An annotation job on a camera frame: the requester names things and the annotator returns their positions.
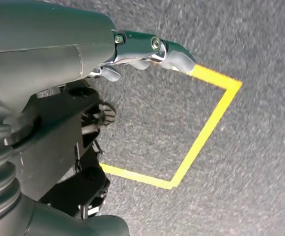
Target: screw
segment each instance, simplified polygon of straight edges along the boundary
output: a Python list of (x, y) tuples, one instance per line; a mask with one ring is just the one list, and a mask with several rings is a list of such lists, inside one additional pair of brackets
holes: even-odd
[(152, 37), (152, 38), (152, 48), (154, 50), (154, 51), (158, 51), (161, 47), (161, 42), (160, 42), (160, 39), (158, 37)]
[(122, 42), (124, 42), (124, 37), (123, 37), (123, 35), (121, 35), (121, 34), (117, 34), (117, 35), (115, 35), (115, 37), (114, 37), (114, 41), (115, 42), (115, 43), (122, 43)]

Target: square outline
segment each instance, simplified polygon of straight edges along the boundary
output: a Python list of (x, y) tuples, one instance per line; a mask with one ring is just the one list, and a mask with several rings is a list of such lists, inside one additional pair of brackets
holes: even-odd
[(182, 163), (170, 181), (100, 163), (103, 170), (109, 174), (146, 183), (160, 188), (172, 189), (173, 187), (177, 187), (243, 84), (242, 81), (232, 79), (228, 76), (220, 74), (219, 72), (198, 64), (196, 64), (193, 70), (188, 73), (188, 75), (225, 89), (225, 92), (222, 95), (219, 102), (218, 102), (213, 112), (208, 118), (203, 129), (191, 145), (191, 149), (183, 159), (183, 161), (182, 161)]

